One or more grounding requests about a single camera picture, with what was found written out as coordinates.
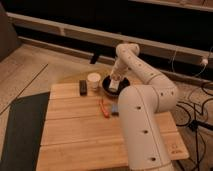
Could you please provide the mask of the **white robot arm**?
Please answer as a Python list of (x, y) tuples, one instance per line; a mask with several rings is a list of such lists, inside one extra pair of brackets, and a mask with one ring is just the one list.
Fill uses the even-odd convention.
[(118, 112), (132, 171), (174, 171), (155, 119), (171, 110), (178, 100), (177, 86), (163, 73), (138, 57), (139, 46), (122, 43), (110, 77), (121, 81), (127, 68), (142, 81), (124, 88), (118, 97)]

